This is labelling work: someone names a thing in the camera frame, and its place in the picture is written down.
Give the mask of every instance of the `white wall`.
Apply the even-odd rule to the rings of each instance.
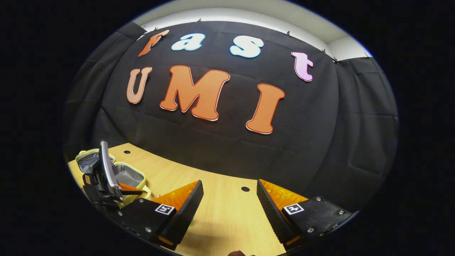
[[[326,53],[329,56],[336,57],[337,60],[340,61],[350,58],[366,57],[364,52],[366,52],[368,56],[372,56],[361,44],[350,36],[326,44],[309,32],[285,21],[247,10],[231,8],[188,10],[167,15],[165,17],[152,20],[146,24],[139,25],[142,27],[145,26],[144,29],[147,30],[147,32],[150,32],[153,31],[155,27],[161,29],[177,24],[196,22],[200,18],[202,19],[202,22],[219,20],[248,23],[273,29],[284,34],[286,34],[287,31],[290,31],[291,36],[311,44],[318,49],[326,49]]]

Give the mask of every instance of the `pink letter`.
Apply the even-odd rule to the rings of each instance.
[[[308,59],[308,55],[296,51],[291,52],[291,55],[295,57],[294,70],[297,76],[306,82],[311,82],[313,76],[308,74],[308,66],[313,67],[313,62]]]

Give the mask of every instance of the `wooden table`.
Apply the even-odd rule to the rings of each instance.
[[[179,164],[130,143],[109,149],[118,162],[143,172],[149,200],[198,179],[204,197],[182,242],[175,252],[184,256],[227,256],[241,250],[246,256],[276,256],[285,253],[256,196],[257,181],[215,174]],[[82,172],[75,160],[68,163],[82,188]],[[249,192],[241,190],[248,187]]]

